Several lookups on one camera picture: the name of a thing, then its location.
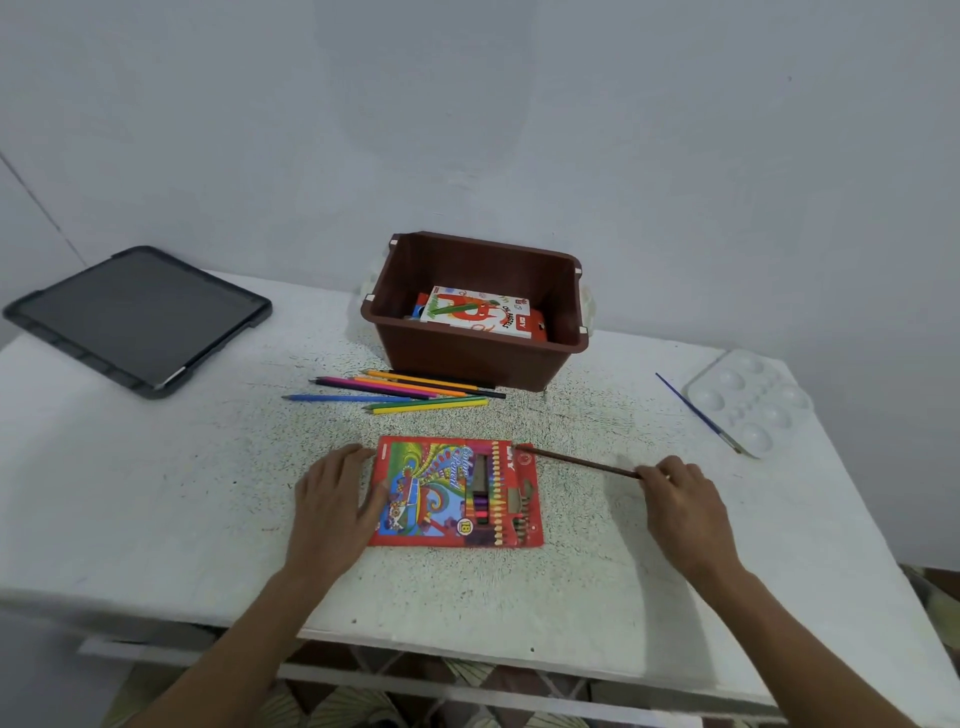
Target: brown colored pencil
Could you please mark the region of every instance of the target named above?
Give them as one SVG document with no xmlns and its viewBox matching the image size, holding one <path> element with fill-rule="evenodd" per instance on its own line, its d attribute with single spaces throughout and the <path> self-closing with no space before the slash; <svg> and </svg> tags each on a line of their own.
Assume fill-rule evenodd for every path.
<svg viewBox="0 0 960 728">
<path fill-rule="evenodd" d="M 623 468 L 615 468 L 613 465 L 604 465 L 603 463 L 594 463 L 591 460 L 581 460 L 579 457 L 573 457 L 572 455 L 561 455 L 558 452 L 551 452 L 550 450 L 533 448 L 529 445 L 514 445 L 514 449 L 523 450 L 524 452 L 530 452 L 534 455 L 539 455 L 540 457 L 549 457 L 551 460 L 562 460 L 565 463 L 573 463 L 574 465 L 582 465 L 585 468 L 593 468 L 596 471 L 603 471 L 604 473 L 615 473 L 617 475 L 623 475 L 624 477 L 635 478 L 640 480 L 640 476 L 634 473 L 633 471 L 626 471 Z"/>
</svg>

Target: pink colored pencil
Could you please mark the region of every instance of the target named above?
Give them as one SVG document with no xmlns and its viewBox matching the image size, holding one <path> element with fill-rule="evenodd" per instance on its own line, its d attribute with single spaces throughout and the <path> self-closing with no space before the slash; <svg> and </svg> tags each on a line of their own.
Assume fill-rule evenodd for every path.
<svg viewBox="0 0 960 728">
<path fill-rule="evenodd" d="M 375 392 L 379 395 L 395 395 L 413 400 L 431 400 L 436 397 L 433 392 L 424 392 L 420 389 L 400 389 L 399 387 L 392 387 L 389 384 L 367 384 L 366 382 L 354 381 L 353 379 L 341 379 L 338 376 L 318 376 L 316 379 L 311 379 L 310 381 L 324 387 L 352 389 L 357 392 Z"/>
</svg>

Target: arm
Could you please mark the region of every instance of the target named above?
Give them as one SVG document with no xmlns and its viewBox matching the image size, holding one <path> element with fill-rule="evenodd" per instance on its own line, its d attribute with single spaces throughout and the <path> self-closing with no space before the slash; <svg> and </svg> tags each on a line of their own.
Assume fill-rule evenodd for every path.
<svg viewBox="0 0 960 728">
<path fill-rule="evenodd" d="M 727 508 L 700 468 L 670 456 L 636 472 L 664 556 L 730 629 L 791 726 L 916 728 L 743 567 Z"/>
<path fill-rule="evenodd" d="M 259 708 L 303 623 L 360 557 L 387 499 L 374 487 L 358 512 L 360 471 L 373 451 L 334 450 L 297 483 L 287 559 L 260 596 L 129 728 L 234 726 Z"/>
</svg>

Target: tablet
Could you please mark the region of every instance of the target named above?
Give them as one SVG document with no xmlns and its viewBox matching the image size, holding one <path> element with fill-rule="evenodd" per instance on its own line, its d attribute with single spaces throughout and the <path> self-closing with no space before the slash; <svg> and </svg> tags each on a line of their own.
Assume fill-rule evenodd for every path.
<svg viewBox="0 0 960 728">
<path fill-rule="evenodd" d="M 118 384 L 157 399 L 272 310 L 269 299 L 140 246 L 24 296 L 3 314 Z"/>
</svg>

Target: tabletop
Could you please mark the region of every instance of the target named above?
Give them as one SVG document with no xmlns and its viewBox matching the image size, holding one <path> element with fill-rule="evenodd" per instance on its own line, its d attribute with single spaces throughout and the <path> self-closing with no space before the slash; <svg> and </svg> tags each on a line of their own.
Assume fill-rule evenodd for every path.
<svg viewBox="0 0 960 728">
<path fill-rule="evenodd" d="M 744 563 L 787 609 L 915 720 L 960 725 L 947 655 L 816 418 L 755 460 L 654 376 L 682 385 L 720 351 L 599 331 L 546 392 L 373 417 L 281 399 L 385 366 L 357 297 L 222 277 L 274 314 L 168 400 L 28 335 L 0 352 L 0 595 L 229 624 L 282 564 L 302 472 L 380 435 L 512 438 L 623 467 L 677 453 L 715 481 Z M 771 703 L 660 555 L 636 482 L 538 469 L 544 547 L 368 548 L 302 635 Z"/>
</svg>

